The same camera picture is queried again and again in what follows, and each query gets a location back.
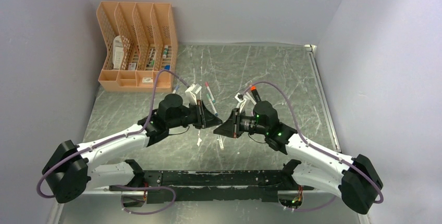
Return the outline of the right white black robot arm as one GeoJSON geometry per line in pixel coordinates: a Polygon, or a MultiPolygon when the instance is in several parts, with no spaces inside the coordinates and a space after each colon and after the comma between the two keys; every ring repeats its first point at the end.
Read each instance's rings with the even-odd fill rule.
{"type": "Polygon", "coordinates": [[[383,183],[368,157],[341,154],[306,138],[281,122],[268,101],[256,103],[252,116],[233,109],[213,132],[232,139],[244,133],[261,134],[271,149],[291,157],[281,176],[286,189],[311,186],[341,198],[351,210],[364,215],[380,203],[383,183]]]}

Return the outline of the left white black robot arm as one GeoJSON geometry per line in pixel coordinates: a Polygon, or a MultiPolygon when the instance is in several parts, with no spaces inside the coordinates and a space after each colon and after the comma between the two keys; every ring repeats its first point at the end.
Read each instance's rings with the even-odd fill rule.
{"type": "Polygon", "coordinates": [[[60,143],[42,170],[38,195],[67,203],[86,189],[106,185],[125,185],[136,191],[144,184],[141,167],[133,160],[107,165],[109,160],[162,141],[171,128],[206,129],[221,124],[222,120],[202,100],[185,106],[180,95],[168,94],[157,109],[120,132],[82,144],[71,140],[60,143]]]}

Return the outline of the white pen orange tip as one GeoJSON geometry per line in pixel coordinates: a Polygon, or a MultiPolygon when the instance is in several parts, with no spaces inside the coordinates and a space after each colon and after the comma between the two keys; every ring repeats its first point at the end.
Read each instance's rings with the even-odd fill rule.
{"type": "Polygon", "coordinates": [[[219,135],[219,136],[217,137],[217,139],[218,139],[218,143],[219,143],[219,148],[220,148],[221,150],[223,150],[223,149],[224,149],[223,138],[219,135]]]}

